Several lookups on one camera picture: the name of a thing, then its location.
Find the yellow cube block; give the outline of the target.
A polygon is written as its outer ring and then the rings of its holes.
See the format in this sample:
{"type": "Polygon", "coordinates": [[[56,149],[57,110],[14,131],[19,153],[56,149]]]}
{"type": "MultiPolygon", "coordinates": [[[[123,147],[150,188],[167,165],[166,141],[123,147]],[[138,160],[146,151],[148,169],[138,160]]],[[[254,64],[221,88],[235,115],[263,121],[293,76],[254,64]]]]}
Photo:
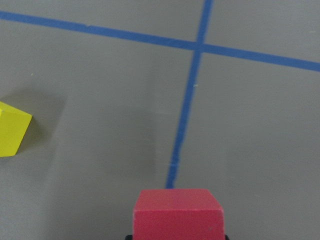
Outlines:
{"type": "Polygon", "coordinates": [[[0,102],[0,157],[17,154],[32,117],[27,112],[0,102]]]}

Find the red cube block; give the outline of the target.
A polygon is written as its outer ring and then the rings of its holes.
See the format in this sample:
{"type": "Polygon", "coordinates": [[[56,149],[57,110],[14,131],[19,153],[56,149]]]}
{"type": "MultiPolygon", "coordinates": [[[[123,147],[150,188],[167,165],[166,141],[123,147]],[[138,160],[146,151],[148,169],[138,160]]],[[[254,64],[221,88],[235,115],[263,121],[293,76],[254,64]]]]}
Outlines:
{"type": "Polygon", "coordinates": [[[207,189],[145,189],[133,208],[134,240],[224,240],[224,209],[207,189]]]}

